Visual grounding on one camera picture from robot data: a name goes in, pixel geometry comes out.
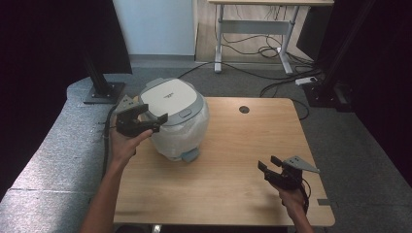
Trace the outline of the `white rice cooker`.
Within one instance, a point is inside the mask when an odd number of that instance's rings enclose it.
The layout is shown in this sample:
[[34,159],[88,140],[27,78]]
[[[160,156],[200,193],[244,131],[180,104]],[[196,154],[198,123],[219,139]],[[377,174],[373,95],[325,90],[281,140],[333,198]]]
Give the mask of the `white rice cooker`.
[[171,161],[192,162],[199,154],[199,146],[209,124],[206,99],[192,84],[179,79],[156,79],[146,84],[138,102],[148,104],[143,120],[168,114],[151,140],[158,153]]

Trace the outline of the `black curtain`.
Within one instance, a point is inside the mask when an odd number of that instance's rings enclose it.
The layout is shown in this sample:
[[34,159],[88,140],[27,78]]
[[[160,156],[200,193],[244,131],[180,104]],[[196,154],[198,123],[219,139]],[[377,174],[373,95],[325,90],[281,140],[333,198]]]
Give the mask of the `black curtain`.
[[376,0],[335,91],[412,184],[412,0]]
[[92,69],[131,71],[114,0],[0,0],[0,201]]

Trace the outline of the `person's right hand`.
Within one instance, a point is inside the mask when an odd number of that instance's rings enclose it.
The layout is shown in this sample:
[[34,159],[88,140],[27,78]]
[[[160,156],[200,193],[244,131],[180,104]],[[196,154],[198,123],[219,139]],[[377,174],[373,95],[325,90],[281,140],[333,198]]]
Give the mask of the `person's right hand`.
[[275,186],[275,188],[279,192],[279,197],[286,207],[289,217],[293,221],[303,220],[306,214],[304,213],[304,198],[301,191],[299,189],[285,190],[278,186]]

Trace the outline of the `person's left hand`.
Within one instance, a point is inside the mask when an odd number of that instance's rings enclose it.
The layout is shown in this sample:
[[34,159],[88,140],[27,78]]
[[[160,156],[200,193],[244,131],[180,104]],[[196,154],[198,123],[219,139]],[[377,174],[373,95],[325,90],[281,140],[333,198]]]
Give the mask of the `person's left hand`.
[[126,137],[115,129],[110,130],[112,150],[112,164],[124,167],[130,158],[136,154],[137,147],[153,135],[151,129],[140,133],[136,137]]

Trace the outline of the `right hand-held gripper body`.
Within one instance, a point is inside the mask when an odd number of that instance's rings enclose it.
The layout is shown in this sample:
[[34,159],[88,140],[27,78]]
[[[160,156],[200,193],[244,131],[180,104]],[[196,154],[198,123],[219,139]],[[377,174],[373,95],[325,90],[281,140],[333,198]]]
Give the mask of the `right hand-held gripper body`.
[[285,190],[295,190],[300,188],[303,181],[302,173],[304,171],[312,173],[320,172],[318,168],[312,166],[299,156],[285,159],[281,168],[281,173],[268,169],[268,171],[263,174],[266,181]]

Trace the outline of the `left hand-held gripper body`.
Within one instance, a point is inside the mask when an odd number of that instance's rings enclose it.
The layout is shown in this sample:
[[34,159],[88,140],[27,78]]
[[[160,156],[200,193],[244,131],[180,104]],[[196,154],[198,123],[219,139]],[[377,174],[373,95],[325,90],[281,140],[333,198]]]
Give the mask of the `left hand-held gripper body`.
[[141,120],[138,117],[131,115],[131,109],[139,104],[135,102],[128,95],[124,95],[119,104],[115,108],[116,115],[116,129],[119,133],[126,137],[136,137],[140,133],[144,132],[140,128]]

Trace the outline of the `black metal stand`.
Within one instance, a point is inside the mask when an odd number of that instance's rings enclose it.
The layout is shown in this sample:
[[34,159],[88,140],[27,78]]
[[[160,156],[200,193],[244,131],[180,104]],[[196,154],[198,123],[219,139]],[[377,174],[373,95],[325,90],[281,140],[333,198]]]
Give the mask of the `black metal stand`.
[[86,96],[85,104],[116,104],[125,83],[108,82],[104,75],[94,65],[91,56],[84,53],[84,64],[89,77],[92,81],[92,87]]
[[350,110],[350,103],[343,94],[335,91],[335,87],[343,61],[349,57],[350,46],[360,33],[375,2],[376,0],[334,0],[320,55],[316,60],[316,67],[321,70],[324,79],[303,86],[311,107]]

